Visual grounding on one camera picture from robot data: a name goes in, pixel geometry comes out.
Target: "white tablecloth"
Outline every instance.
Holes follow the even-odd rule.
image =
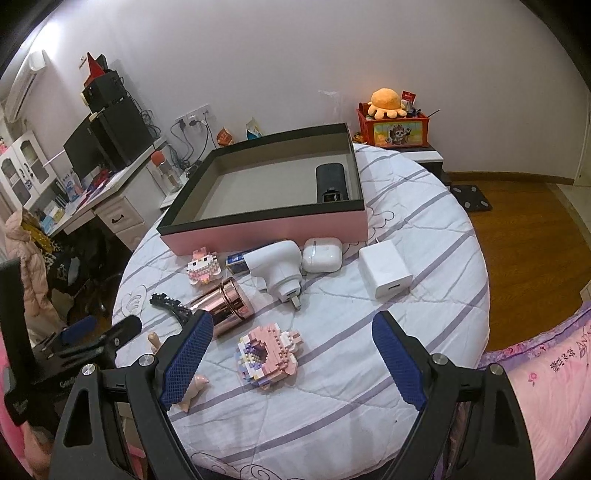
[[[238,280],[257,312],[254,321],[210,345],[199,372],[209,386],[189,414],[173,406],[173,426],[197,465],[236,478],[345,479],[373,470],[398,452],[417,415],[402,401],[371,338],[371,320],[388,309],[430,352],[474,367],[488,341],[486,266],[472,224],[447,189],[415,162],[393,151],[356,145],[368,206],[370,241],[393,239],[414,276],[409,291],[371,297],[359,273],[359,245],[345,246],[343,267],[304,278],[302,307],[258,292],[249,274]],[[152,293],[182,302],[199,290],[153,227],[125,270],[113,319],[143,287],[142,333],[118,354],[119,366],[150,351],[148,332],[162,340],[180,331],[176,319],[152,307]],[[304,340],[295,378],[268,391],[237,373],[238,337],[277,322]]]

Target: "door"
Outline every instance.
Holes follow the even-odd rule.
[[[12,146],[19,157],[25,174],[32,181],[39,194],[45,191],[56,179],[56,174],[50,165],[44,166],[47,159],[33,132],[26,132]]]
[[[39,197],[31,179],[10,147],[0,156],[0,183],[15,209],[29,208]]]

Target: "jacket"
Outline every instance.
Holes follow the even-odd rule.
[[[25,319],[27,328],[43,336],[59,332],[65,327],[57,311],[47,298],[49,287],[45,261],[31,234],[22,226],[22,209],[6,221],[5,239],[8,258],[21,259],[21,279],[24,286]]]

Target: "pink box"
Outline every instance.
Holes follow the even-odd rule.
[[[343,166],[341,200],[322,202],[316,168]],[[368,238],[367,214],[345,124],[268,135],[212,151],[164,215],[162,240],[177,255],[241,251],[314,237]]]

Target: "wooden floor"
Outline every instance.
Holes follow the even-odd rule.
[[[491,337],[487,350],[555,327],[581,305],[591,280],[591,250],[543,183],[476,184],[493,206],[470,214],[488,269]]]

